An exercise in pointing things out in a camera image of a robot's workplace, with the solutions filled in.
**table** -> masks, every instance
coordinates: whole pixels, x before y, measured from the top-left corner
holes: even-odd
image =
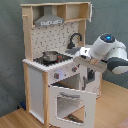
[[[74,115],[81,118],[83,109]],[[94,128],[115,128],[128,118],[128,89],[102,80],[102,96],[96,101]],[[43,125],[23,109],[0,118],[0,128],[43,128]]]

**burner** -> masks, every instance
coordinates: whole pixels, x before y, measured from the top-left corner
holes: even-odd
[[[63,59],[62,59],[61,62],[64,62],[64,61],[66,61],[66,60],[70,60],[70,59],[73,58],[73,57],[70,57],[70,56],[67,56],[67,55],[63,55],[63,54],[60,54],[60,55],[63,56]],[[47,67],[48,67],[48,66],[51,66],[51,65],[54,65],[54,64],[57,64],[57,63],[61,63],[61,62],[57,62],[57,61],[47,62],[47,61],[44,61],[44,60],[43,60],[43,57],[34,59],[34,62],[37,62],[37,63],[42,64],[42,65],[45,65],[45,66],[47,66]]]

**toy kitchen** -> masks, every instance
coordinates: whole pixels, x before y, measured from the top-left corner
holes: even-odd
[[[91,21],[92,4],[21,6],[27,112],[45,128],[94,128],[102,74],[73,62],[80,47],[87,47],[86,21]]]

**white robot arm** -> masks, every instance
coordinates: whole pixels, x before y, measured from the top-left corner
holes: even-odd
[[[74,62],[103,73],[106,68],[114,74],[128,71],[126,47],[110,34],[102,34],[91,48],[81,47]]]

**pot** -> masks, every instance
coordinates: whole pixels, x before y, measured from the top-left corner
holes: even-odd
[[[59,61],[62,58],[56,51],[46,51],[43,54],[43,60],[47,62]]]

